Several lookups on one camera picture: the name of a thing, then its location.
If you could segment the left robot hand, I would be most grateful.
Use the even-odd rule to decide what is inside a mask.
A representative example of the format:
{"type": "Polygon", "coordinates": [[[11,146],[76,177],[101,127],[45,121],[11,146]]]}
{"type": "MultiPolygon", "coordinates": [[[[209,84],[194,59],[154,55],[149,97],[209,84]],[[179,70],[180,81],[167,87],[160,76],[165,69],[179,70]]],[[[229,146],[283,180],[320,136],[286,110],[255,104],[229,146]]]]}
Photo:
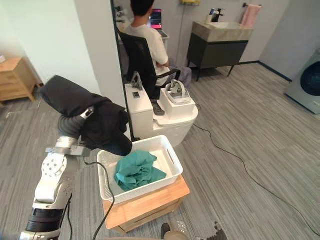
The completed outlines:
{"type": "Polygon", "coordinates": [[[78,139],[85,121],[94,113],[94,109],[94,106],[90,106],[80,115],[72,117],[61,115],[57,123],[59,136],[78,139]]]}

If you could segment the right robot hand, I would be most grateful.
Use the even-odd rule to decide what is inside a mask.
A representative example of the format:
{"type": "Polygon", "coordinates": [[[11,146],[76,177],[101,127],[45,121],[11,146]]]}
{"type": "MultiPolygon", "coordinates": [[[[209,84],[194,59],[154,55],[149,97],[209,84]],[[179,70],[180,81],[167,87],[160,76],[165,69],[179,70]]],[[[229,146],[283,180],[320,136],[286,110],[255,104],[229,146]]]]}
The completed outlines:
{"type": "Polygon", "coordinates": [[[215,234],[207,237],[207,240],[227,240],[227,236],[224,232],[224,230],[221,228],[219,223],[217,221],[214,222],[214,229],[216,230],[215,234]]]}

